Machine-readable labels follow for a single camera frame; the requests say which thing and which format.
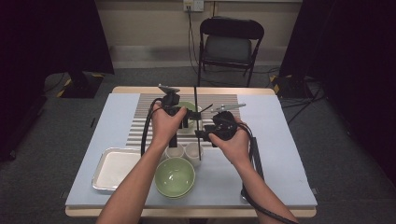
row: metal rod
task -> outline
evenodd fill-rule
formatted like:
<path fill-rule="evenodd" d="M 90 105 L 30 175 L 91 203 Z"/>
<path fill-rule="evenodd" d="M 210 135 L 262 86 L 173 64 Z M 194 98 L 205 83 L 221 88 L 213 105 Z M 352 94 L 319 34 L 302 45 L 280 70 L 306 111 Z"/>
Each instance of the metal rod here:
<path fill-rule="evenodd" d="M 197 86 L 194 86 L 194 99 L 195 99 L 195 112 L 198 112 Z M 197 131 L 199 132 L 199 120 L 197 120 Z M 198 154 L 199 154 L 199 160 L 201 160 L 201 142 L 199 137 L 198 137 Z"/>

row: green bowl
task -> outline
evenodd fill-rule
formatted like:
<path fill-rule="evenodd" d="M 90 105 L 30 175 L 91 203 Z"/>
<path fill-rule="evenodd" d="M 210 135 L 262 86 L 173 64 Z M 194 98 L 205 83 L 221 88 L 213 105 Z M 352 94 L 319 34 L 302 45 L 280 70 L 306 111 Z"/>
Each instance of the green bowl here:
<path fill-rule="evenodd" d="M 177 106 L 180 106 L 180 107 L 186 106 L 186 108 L 188 108 L 189 110 L 196 111 L 195 110 L 195 104 L 193 104 L 192 102 L 180 101 L 180 102 L 178 102 Z"/>
<path fill-rule="evenodd" d="M 194 168 L 183 158 L 170 158 L 161 162 L 154 176 L 157 190 L 170 198 L 177 198 L 189 192 L 194 180 Z"/>

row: gray carpet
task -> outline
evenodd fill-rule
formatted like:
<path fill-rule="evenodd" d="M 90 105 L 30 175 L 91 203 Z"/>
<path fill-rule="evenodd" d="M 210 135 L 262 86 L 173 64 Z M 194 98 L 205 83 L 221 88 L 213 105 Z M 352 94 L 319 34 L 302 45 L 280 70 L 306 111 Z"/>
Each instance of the gray carpet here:
<path fill-rule="evenodd" d="M 251 87 L 267 87 L 272 67 L 259 66 Z M 202 86 L 244 86 L 246 78 L 235 71 L 211 72 Z M 47 78 L 46 90 L 62 74 Z M 196 75 L 190 67 L 117 69 L 107 75 L 94 99 L 56 98 L 61 84 L 47 91 L 41 116 L 24 136 L 17 159 L 0 163 L 0 223 L 94 223 L 94 218 L 71 218 L 64 213 L 67 192 L 100 118 L 106 98 L 116 86 L 192 86 Z M 317 83 L 310 83 L 312 92 Z M 295 105 L 303 100 L 282 100 Z M 301 106 L 284 108 L 291 120 Z M 326 100 L 317 101 L 290 123 L 308 181 L 317 192 L 318 213 L 301 223 L 395 223 L 396 190 L 375 161 L 352 141 L 336 111 Z"/>

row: black curtain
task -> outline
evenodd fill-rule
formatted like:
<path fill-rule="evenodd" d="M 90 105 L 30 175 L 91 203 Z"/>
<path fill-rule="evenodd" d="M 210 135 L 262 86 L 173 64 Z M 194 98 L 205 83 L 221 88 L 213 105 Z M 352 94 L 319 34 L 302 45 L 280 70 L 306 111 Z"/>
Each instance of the black curtain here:
<path fill-rule="evenodd" d="M 93 0 L 0 1 L 0 146 L 43 92 L 70 69 L 114 74 Z"/>
<path fill-rule="evenodd" d="M 395 11 L 394 1 L 335 1 L 307 72 L 323 80 L 351 136 L 376 159 L 394 184 Z"/>
<path fill-rule="evenodd" d="M 318 54 L 321 38 L 335 0 L 304 0 L 294 23 L 288 48 L 279 70 L 280 77 L 292 75 L 302 81 Z"/>

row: person's left hand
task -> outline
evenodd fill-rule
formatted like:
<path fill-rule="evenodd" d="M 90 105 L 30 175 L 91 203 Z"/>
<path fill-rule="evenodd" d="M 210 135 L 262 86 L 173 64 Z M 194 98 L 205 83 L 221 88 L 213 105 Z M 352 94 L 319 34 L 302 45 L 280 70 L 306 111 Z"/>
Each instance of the person's left hand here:
<path fill-rule="evenodd" d="M 155 104 L 153 107 L 155 111 L 151 118 L 152 123 L 152 140 L 151 144 L 158 144 L 159 146 L 166 146 L 171 138 L 177 132 L 177 129 L 187 113 L 186 107 L 181 107 L 180 110 L 172 117 L 168 115 L 160 104 Z"/>

